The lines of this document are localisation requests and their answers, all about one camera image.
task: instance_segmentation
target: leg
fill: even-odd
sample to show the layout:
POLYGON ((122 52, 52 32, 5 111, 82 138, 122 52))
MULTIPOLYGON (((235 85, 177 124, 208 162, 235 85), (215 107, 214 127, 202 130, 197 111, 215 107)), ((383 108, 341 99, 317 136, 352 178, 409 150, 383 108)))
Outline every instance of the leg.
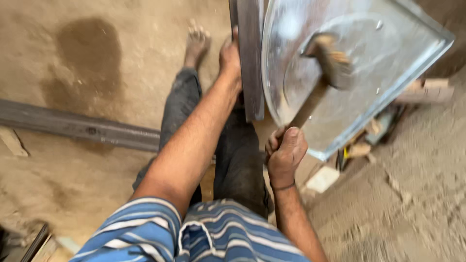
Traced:
MULTIPOLYGON (((209 33, 192 23, 186 44, 184 67, 176 76, 165 104, 159 150, 162 150, 176 130, 185 122, 201 98, 202 89, 199 84, 197 67, 209 47, 209 33)), ((133 190, 139 186, 153 160, 151 159, 148 165, 139 171, 136 181, 133 183, 133 190)), ((198 186, 191 199, 191 204, 201 200, 201 189, 198 186)))
POLYGON ((273 204, 265 186, 259 140, 244 109, 234 109, 215 152, 213 198, 230 198, 267 218, 273 204))

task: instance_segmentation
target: forearm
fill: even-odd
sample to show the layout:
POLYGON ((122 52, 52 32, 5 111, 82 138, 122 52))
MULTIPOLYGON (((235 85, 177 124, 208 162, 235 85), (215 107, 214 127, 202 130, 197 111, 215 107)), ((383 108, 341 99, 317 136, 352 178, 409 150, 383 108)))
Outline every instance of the forearm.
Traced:
POLYGON ((184 215, 209 165, 240 92, 240 78, 221 74, 150 166, 132 198, 157 196, 184 215))
POLYGON ((326 262, 322 246, 312 229, 295 186, 274 191, 278 229, 313 262, 326 262))

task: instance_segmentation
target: shirt sleeve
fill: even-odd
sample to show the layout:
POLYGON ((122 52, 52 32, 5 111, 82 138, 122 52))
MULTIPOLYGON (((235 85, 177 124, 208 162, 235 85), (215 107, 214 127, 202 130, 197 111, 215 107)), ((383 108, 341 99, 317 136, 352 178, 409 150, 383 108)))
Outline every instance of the shirt sleeve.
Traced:
POLYGON ((180 225, 170 202, 135 199, 117 209, 70 261, 172 261, 180 225))

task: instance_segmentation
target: hand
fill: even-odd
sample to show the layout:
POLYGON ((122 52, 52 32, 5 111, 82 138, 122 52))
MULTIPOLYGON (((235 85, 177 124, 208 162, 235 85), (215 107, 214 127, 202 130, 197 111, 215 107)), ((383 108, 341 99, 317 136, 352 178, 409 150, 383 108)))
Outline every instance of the hand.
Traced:
POLYGON ((232 79, 241 79, 238 42, 238 27, 236 26, 233 28, 233 40, 228 37, 220 49, 220 75, 226 74, 232 79))
POLYGON ((293 184, 295 171, 307 149, 304 133, 297 127, 291 127, 286 132, 285 128, 280 128, 272 133, 265 145, 266 165, 272 188, 293 184), (283 142, 280 145, 278 138, 281 136, 283 142))

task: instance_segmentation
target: hammer head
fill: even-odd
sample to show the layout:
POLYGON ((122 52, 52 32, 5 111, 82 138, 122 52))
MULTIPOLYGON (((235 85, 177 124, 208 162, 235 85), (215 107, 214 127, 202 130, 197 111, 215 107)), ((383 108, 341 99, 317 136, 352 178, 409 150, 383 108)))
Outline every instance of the hammer head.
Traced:
POLYGON ((353 66, 346 54, 337 48, 338 36, 332 33, 317 33, 311 37, 303 52, 305 57, 314 57, 322 68, 322 78, 339 90, 353 88, 353 66))

